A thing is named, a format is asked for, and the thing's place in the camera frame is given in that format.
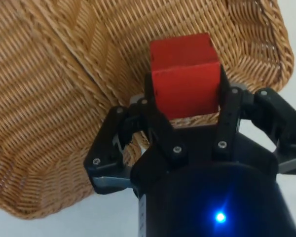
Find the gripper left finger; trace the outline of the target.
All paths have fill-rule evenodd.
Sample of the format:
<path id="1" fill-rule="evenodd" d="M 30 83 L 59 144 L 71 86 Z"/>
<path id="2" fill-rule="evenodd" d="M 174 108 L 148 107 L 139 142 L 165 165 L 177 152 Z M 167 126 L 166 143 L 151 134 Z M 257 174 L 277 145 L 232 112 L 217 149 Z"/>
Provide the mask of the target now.
<path id="1" fill-rule="evenodd" d="M 133 134 L 142 131 L 152 154 L 142 155 L 132 166 L 123 153 Z M 165 115 L 157 108 L 152 75 L 145 75 L 143 98 L 129 107 L 112 107 L 84 160 L 96 193 L 106 195 L 132 188 L 141 195 L 157 181 L 188 164 L 188 151 Z"/>

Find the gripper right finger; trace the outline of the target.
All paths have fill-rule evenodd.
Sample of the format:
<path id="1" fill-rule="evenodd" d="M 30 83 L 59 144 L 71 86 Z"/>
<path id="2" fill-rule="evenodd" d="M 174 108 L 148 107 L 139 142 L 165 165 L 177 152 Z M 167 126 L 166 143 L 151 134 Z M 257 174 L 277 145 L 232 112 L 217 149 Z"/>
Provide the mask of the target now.
<path id="1" fill-rule="evenodd" d="M 240 121 L 250 120 L 276 146 L 279 173 L 296 173 L 296 110 L 270 87 L 255 93 L 243 84 L 231 84 L 220 67 L 220 113 L 213 156 L 230 161 Z"/>

